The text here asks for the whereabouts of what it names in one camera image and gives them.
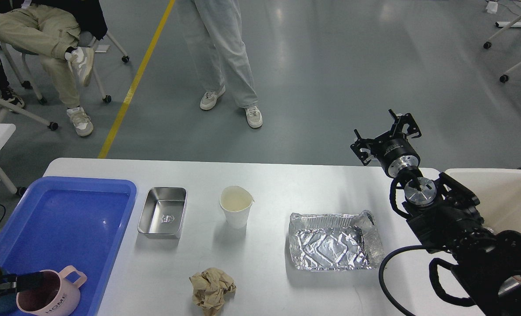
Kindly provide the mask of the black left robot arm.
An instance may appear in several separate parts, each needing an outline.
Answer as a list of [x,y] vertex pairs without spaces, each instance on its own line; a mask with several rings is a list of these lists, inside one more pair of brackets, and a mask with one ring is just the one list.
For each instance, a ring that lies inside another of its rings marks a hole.
[[42,286],[43,281],[43,272],[15,274],[0,267],[0,313],[15,309],[17,294],[37,289]]

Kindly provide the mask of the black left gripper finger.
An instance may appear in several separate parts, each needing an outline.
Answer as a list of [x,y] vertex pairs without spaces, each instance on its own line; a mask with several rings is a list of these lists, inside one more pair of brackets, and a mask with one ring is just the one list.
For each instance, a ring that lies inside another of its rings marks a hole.
[[0,280],[0,292],[20,293],[42,286],[44,280],[43,272],[27,274],[6,274]]

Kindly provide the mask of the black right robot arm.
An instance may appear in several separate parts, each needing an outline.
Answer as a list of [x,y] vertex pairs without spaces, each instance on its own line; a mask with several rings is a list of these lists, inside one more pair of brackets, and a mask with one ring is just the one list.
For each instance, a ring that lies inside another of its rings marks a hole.
[[480,200],[469,188],[445,172],[436,180],[423,176],[420,156],[409,144],[409,138],[421,136],[419,126],[411,113],[389,110],[389,114],[393,118],[389,131],[363,138],[355,129],[356,140],[350,146],[363,165],[376,159],[392,179],[389,204],[419,240],[418,245],[392,251],[379,265],[378,281],[385,297],[410,316],[385,285],[387,263],[412,250],[445,252],[455,264],[433,258],[428,265],[438,298],[455,306],[477,306],[486,316],[521,316],[521,232],[491,232],[477,210]]

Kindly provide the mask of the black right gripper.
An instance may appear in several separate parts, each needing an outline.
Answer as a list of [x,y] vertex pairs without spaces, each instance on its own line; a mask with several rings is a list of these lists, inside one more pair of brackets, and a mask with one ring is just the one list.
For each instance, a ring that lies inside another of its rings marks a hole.
[[420,138],[422,133],[411,113],[395,114],[389,109],[389,114],[393,118],[390,140],[363,138],[355,129],[356,140],[350,149],[363,166],[379,162],[389,178],[396,178],[401,170],[420,166],[421,158],[407,140]]

